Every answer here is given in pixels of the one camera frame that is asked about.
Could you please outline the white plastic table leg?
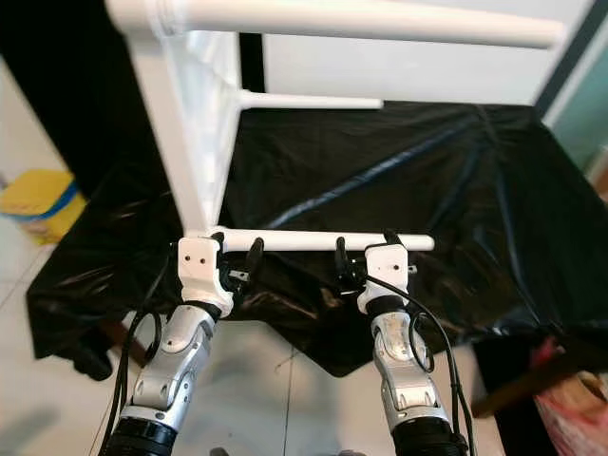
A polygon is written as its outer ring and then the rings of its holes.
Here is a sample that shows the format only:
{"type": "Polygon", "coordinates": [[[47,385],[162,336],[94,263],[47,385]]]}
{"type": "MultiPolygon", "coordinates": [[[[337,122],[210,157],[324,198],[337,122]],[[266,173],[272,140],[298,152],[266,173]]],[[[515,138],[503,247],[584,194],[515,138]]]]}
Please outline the white plastic table leg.
{"type": "Polygon", "coordinates": [[[212,230],[200,234],[197,238],[212,238],[221,235],[222,251],[248,251],[262,240],[264,251],[274,252],[307,252],[334,251],[340,238],[346,240],[346,248],[366,249],[373,244],[387,243],[383,234],[374,232],[316,232],[316,231],[277,231],[234,229],[234,227],[213,227],[212,230]]]}
{"type": "Polygon", "coordinates": [[[243,109],[379,109],[384,104],[382,100],[369,97],[257,94],[248,90],[240,91],[237,99],[243,109]]]}
{"type": "Polygon", "coordinates": [[[105,8],[118,30],[135,35],[212,30],[537,49],[565,39],[551,19],[391,0],[105,0],[105,8]]]}

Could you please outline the white plastic table top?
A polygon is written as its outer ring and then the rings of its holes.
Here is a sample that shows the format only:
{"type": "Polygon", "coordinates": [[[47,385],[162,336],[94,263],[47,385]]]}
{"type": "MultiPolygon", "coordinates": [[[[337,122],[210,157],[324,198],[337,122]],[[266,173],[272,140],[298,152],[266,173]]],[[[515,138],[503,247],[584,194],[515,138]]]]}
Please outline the white plastic table top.
{"type": "Polygon", "coordinates": [[[105,0],[138,78],[183,231],[218,224],[240,109],[238,34],[188,30],[185,0],[105,0]]]}

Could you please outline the black plastic table cover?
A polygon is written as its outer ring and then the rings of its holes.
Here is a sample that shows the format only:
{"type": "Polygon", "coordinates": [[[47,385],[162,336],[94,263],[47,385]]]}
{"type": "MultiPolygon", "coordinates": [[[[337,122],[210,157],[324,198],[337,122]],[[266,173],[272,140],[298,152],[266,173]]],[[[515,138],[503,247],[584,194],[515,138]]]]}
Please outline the black plastic table cover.
{"type": "MultiPolygon", "coordinates": [[[[565,333],[608,352],[608,207],[528,105],[246,110],[220,222],[429,236],[408,289],[456,346],[565,333]]],[[[181,235],[156,149],[119,156],[28,288],[34,355],[99,359],[101,322],[178,304],[181,235]]]]}

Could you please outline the yellow plastic object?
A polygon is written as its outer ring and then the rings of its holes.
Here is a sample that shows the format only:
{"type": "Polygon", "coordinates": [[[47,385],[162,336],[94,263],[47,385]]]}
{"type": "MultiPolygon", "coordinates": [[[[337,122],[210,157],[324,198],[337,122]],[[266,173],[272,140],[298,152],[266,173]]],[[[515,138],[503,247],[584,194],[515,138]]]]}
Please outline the yellow plastic object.
{"type": "Polygon", "coordinates": [[[84,209],[86,197],[69,171],[27,170],[0,197],[0,213],[42,244],[60,242],[84,209]]]}

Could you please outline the pink clear plastic bag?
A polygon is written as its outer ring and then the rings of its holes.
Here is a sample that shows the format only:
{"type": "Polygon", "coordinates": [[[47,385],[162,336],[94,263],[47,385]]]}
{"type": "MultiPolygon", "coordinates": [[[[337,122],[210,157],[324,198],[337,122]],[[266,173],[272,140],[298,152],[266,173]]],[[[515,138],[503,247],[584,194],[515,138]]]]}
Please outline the pink clear plastic bag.
{"type": "Polygon", "coordinates": [[[580,368],[535,395],[541,420],[559,456],[608,456],[608,352],[595,368],[580,368]]]}

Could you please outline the dark grey wall trim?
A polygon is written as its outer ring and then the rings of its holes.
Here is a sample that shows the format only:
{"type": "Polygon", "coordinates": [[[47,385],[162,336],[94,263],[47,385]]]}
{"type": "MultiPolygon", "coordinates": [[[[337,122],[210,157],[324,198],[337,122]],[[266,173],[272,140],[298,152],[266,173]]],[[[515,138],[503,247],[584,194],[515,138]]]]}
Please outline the dark grey wall trim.
{"type": "Polygon", "coordinates": [[[560,57],[555,61],[550,75],[536,95],[534,107],[543,118],[555,113],[553,105],[556,104],[565,84],[572,78],[583,53],[599,33],[599,27],[605,17],[608,17],[608,0],[590,0],[589,9],[583,14],[577,29],[569,34],[560,57]]]}

